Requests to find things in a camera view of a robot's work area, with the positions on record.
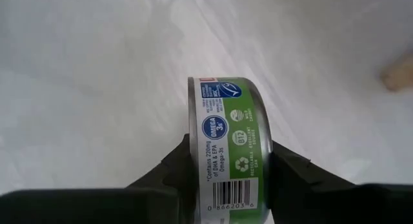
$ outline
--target can label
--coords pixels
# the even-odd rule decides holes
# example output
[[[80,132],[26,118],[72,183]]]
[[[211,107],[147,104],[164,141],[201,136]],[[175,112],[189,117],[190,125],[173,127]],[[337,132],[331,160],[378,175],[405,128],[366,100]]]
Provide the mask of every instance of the can label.
[[[261,223],[263,160],[256,110],[238,78],[194,79],[202,224]]]

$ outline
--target white surface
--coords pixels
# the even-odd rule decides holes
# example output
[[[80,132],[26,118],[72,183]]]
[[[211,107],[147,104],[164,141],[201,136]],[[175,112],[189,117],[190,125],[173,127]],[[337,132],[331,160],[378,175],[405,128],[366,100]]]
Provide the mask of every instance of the white surface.
[[[133,182],[188,132],[188,76],[253,80],[333,173],[413,183],[413,92],[378,79],[412,44],[413,0],[0,0],[0,192]]]

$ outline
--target blue circular logo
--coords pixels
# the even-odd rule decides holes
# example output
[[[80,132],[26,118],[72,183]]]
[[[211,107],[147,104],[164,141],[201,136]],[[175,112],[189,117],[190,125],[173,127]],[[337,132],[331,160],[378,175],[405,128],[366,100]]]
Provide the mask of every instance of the blue circular logo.
[[[226,97],[240,97],[242,94],[241,88],[238,85],[229,83],[229,82],[221,82],[219,85],[219,91],[224,93]]]
[[[209,116],[202,122],[202,131],[210,139],[220,139],[227,133],[227,122],[219,116]]]

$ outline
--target tin can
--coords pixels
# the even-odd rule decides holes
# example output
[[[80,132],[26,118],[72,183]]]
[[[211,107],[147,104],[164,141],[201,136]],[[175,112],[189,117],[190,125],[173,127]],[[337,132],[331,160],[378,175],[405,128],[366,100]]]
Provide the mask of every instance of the tin can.
[[[256,86],[242,77],[190,77],[188,104],[195,223],[264,223],[272,140]]]

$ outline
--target green label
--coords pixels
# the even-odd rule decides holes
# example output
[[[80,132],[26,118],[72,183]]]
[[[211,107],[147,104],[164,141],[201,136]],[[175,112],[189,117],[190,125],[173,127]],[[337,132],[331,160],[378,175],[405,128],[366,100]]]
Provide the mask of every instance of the green label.
[[[254,102],[248,86],[242,79],[218,79],[218,81],[234,83],[242,91],[240,97],[223,98],[225,117],[230,127],[228,130],[230,179],[258,178],[259,181],[258,204],[250,204],[256,206],[256,209],[231,210],[230,223],[260,223],[263,204],[263,160]]]

